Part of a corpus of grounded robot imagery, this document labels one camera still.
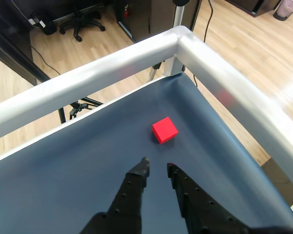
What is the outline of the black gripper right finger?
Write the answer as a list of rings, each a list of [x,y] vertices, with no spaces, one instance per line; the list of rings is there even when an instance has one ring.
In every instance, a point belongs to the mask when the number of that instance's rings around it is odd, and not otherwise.
[[[293,234],[289,227],[249,227],[173,163],[167,164],[167,175],[189,234]]]

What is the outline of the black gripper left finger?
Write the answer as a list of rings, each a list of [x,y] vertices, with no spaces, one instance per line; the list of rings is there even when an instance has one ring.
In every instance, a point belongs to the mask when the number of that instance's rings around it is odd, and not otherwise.
[[[140,234],[142,194],[147,185],[150,161],[147,157],[129,170],[107,212],[95,214],[82,234]]]

